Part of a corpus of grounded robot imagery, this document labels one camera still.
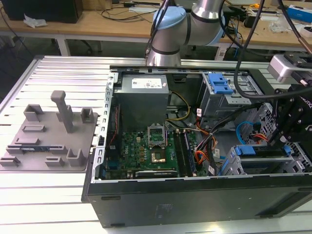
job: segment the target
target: gray power supply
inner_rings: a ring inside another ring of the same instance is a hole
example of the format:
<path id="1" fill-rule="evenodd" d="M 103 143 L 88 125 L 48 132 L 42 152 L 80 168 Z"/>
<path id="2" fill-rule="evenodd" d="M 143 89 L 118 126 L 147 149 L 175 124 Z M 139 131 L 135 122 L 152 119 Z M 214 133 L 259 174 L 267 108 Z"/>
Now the gray power supply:
<path id="1" fill-rule="evenodd" d="M 146 126 L 163 125 L 168 96 L 165 75 L 124 75 L 122 87 L 115 88 L 123 130 L 146 131 Z"/>

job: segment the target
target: red cable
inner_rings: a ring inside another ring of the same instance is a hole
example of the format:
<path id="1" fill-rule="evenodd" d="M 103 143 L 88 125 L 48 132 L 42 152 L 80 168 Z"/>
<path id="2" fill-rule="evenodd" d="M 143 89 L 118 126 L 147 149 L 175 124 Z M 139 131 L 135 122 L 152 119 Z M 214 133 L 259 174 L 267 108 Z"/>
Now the red cable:
<path id="1" fill-rule="evenodd" d="M 113 138 L 111 139 L 111 142 L 109 142 L 108 146 L 111 146 L 113 140 L 115 139 L 116 135 L 117 135 L 117 116 L 118 116 L 118 108 L 116 107 L 116 114 L 115 114 L 115 133 L 113 135 Z"/>

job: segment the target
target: wooden desk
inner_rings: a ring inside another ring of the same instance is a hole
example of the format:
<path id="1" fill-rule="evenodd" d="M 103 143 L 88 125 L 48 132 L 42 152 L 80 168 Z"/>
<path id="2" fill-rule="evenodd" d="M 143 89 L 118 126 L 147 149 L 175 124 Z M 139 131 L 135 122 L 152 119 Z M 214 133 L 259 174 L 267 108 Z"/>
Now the wooden desk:
<path id="1" fill-rule="evenodd" d="M 312 3 L 284 1 L 285 5 L 295 4 L 303 7 L 312 8 Z M 127 11 L 126 9 L 113 9 L 109 11 L 111 14 L 121 13 Z M 134 12 L 124 12 L 119 15 L 112 15 L 114 18 L 126 18 L 134 16 Z M 60 22 L 48 22 L 48 26 L 33 29 L 28 27 L 22 21 L 11 21 L 5 16 L 9 25 L 21 37 L 38 37 L 38 38 L 53 38 L 56 39 L 61 54 L 69 56 L 67 39 L 85 39 L 97 41 L 128 41 L 128 42 L 147 42 L 150 37 L 151 23 L 153 14 L 146 14 L 146 20 L 137 22 L 118 22 L 105 19 L 100 15 L 100 11 L 84 11 L 81 18 L 76 24 L 66 24 Z M 297 41 L 293 32 L 273 33 L 269 30 L 270 22 L 259 21 L 255 33 L 250 42 L 250 48 L 253 49 L 268 49 L 268 50 L 288 50 L 288 51 L 303 51 L 304 49 Z M 246 39 L 250 29 L 244 28 L 240 23 L 239 32 L 243 38 Z M 3 19 L 0 19 L 0 35 L 11 36 L 12 32 L 9 31 Z M 230 39 L 222 38 L 218 46 L 218 53 L 216 58 L 223 59 L 224 51 L 229 47 L 232 42 Z"/>

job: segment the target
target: motherboard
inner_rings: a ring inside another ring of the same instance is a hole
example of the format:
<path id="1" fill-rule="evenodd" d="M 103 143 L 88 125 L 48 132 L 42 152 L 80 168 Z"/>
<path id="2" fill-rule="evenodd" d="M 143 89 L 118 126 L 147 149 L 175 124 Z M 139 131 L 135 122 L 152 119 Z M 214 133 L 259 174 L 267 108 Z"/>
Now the motherboard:
<path id="1" fill-rule="evenodd" d="M 156 132 L 150 135 L 150 141 L 147 131 L 123 132 L 120 139 L 119 155 L 110 157 L 107 167 L 104 169 L 105 179 L 149 177 L 152 176 L 152 173 L 164 171 L 180 177 L 180 173 L 185 169 L 181 168 L 184 165 L 179 163 L 181 161 L 179 160 L 180 154 L 177 154 L 179 144 L 175 142 L 175 139 L 179 135 L 181 135 L 182 139 L 187 135 L 186 141 L 183 142 L 185 143 L 185 149 L 187 149 L 184 152 L 187 162 L 194 160 L 194 149 L 197 146 L 194 132 L 177 133 L 175 131 L 166 131 L 164 138 L 162 132 Z M 165 145 L 150 147 L 149 143 L 151 141 L 164 141 Z"/>

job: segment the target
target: black computer case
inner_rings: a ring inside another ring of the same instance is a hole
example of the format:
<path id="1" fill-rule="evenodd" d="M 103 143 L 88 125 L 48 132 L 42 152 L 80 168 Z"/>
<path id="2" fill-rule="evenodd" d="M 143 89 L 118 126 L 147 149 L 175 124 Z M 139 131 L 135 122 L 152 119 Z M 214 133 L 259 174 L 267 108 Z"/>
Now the black computer case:
<path id="1" fill-rule="evenodd" d="M 76 23 L 82 14 L 82 0 L 2 0 L 10 20 L 34 19 Z"/>

